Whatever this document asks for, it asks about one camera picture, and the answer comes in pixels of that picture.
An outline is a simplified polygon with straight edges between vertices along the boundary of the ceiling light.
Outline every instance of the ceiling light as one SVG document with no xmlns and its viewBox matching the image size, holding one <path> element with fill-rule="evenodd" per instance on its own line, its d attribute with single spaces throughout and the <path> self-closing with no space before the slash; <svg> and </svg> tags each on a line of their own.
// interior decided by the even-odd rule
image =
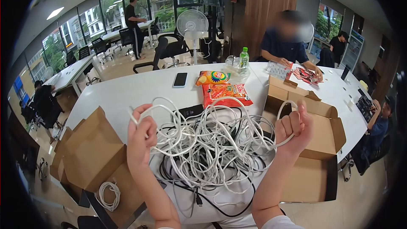
<svg viewBox="0 0 407 229">
<path fill-rule="evenodd" d="M 64 7 L 61 7 L 61 8 L 56 9 L 55 11 L 53 11 L 53 12 L 48 16 L 47 20 L 49 20 L 49 19 L 52 18 L 52 17 L 55 17 L 59 12 L 62 11 L 63 8 L 64 8 Z"/>
</svg>

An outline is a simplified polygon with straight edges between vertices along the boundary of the black smartphone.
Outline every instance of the black smartphone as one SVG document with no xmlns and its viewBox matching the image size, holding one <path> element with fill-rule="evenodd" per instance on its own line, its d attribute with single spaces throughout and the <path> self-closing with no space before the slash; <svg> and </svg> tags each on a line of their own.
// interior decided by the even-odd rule
<svg viewBox="0 0 407 229">
<path fill-rule="evenodd" d="M 186 85 L 186 77 L 188 73 L 178 73 L 174 80 L 173 88 L 184 88 Z"/>
</svg>

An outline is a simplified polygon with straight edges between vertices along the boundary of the display fridge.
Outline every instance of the display fridge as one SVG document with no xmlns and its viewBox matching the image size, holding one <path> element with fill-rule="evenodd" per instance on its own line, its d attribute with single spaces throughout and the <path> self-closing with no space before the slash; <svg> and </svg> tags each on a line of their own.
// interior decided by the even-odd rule
<svg viewBox="0 0 407 229">
<path fill-rule="evenodd" d="M 350 32 L 349 43 L 346 45 L 339 69 L 345 69 L 345 66 L 348 65 L 349 71 L 353 72 L 362 51 L 364 40 L 363 36 L 356 31 L 352 30 Z"/>
</svg>

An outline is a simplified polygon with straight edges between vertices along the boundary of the plastic bottle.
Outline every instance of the plastic bottle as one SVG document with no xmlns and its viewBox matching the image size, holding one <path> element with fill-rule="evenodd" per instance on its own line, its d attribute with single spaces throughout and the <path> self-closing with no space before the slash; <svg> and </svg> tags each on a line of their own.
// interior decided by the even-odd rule
<svg viewBox="0 0 407 229">
<path fill-rule="evenodd" d="M 240 67 L 247 67 L 249 65 L 249 54 L 247 53 L 247 47 L 243 47 L 240 53 Z"/>
</svg>

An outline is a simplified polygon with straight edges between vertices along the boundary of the potato chip bag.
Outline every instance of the potato chip bag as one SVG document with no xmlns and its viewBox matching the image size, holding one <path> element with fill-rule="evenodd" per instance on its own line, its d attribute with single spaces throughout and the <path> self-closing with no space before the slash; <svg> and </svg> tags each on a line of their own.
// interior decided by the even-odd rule
<svg viewBox="0 0 407 229">
<path fill-rule="evenodd" d="M 201 71 L 195 85 L 202 84 L 227 84 L 230 79 L 230 74 L 225 74 L 218 71 Z"/>
<path fill-rule="evenodd" d="M 223 97 L 233 97 L 238 99 L 244 106 L 253 104 L 249 96 L 246 93 L 243 84 L 222 84 L 222 85 L 202 85 L 203 90 L 203 107 L 206 108 L 209 104 L 212 104 L 214 100 Z M 232 100 L 224 99 L 219 100 L 216 105 L 225 105 L 228 107 L 241 107 L 241 105 Z"/>
</svg>

